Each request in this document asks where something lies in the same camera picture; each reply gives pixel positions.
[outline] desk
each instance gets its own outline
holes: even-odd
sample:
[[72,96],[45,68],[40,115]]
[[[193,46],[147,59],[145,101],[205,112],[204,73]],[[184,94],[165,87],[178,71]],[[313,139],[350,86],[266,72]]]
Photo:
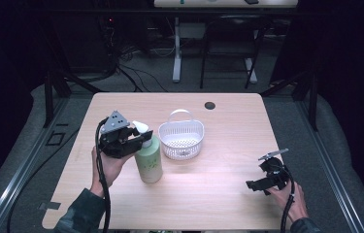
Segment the desk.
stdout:
[[[259,0],[258,4],[247,4],[245,0],[154,0],[157,8],[249,8],[249,9],[294,9],[298,0]],[[246,66],[251,67],[251,60],[246,59]],[[180,23],[175,19],[175,65],[173,67],[173,82],[181,80],[182,53],[180,50]],[[253,72],[250,77],[251,83],[257,83]]]
[[[207,110],[206,102],[215,108]],[[176,161],[162,153],[163,177],[143,183],[131,158],[110,188],[113,229],[268,230],[279,229],[281,211],[271,197],[248,189],[245,181],[265,177],[258,157],[277,150],[263,100],[249,93],[99,93],[94,95],[47,210],[53,228],[91,184],[94,133],[100,120],[118,110],[129,121],[147,123],[157,135],[175,109],[187,109],[205,125],[196,157]]]

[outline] hand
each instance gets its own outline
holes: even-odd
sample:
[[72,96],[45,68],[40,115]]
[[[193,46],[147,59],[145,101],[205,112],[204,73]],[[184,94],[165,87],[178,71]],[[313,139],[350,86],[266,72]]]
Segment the hand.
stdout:
[[[291,183],[287,183],[287,186],[282,190],[277,190],[274,187],[270,187],[266,190],[275,197],[279,207],[284,210],[288,196],[290,195]],[[293,204],[291,204],[290,210],[288,211],[288,217],[292,222],[302,217],[309,217],[302,186],[298,183],[294,183],[294,199]]]
[[[124,163],[134,155],[134,153],[128,154],[122,158],[113,158],[108,157],[105,153],[100,152],[100,156],[103,161],[103,171],[106,178],[107,186],[112,186],[115,179],[121,172],[121,168],[123,167]],[[97,171],[97,152],[96,147],[93,147],[93,151],[91,152],[91,156],[93,159],[93,181],[91,184],[90,191],[96,194],[99,197],[104,197],[103,186],[100,183],[99,172]]]

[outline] sleeve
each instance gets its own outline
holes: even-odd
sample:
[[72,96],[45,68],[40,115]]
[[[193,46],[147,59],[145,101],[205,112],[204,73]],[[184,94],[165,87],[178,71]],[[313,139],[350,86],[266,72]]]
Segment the sleeve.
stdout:
[[291,233],[320,233],[320,229],[307,217],[297,219],[290,227]]
[[54,232],[97,232],[104,212],[104,199],[85,188],[55,225]]

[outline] white plastic basket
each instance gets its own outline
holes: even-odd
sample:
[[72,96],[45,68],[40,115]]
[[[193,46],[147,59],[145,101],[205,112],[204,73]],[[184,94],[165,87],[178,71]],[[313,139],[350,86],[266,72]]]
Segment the white plastic basket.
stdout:
[[[177,113],[189,114],[190,120],[171,121],[172,116]],[[175,160],[186,160],[199,154],[205,127],[188,110],[177,109],[170,113],[166,123],[160,125],[158,135],[166,156]]]

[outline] person's right hand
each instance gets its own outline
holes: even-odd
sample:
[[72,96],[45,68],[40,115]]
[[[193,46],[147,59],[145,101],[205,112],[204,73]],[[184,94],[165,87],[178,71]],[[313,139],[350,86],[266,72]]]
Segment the person's right hand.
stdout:
[[[278,190],[274,187],[270,187],[266,190],[275,197],[279,207],[284,210],[288,196],[290,195],[291,183],[287,183],[287,186],[282,190]],[[288,211],[288,217],[292,222],[302,217],[309,217],[303,189],[298,183],[294,183],[294,199],[293,204],[291,204],[291,208]]]

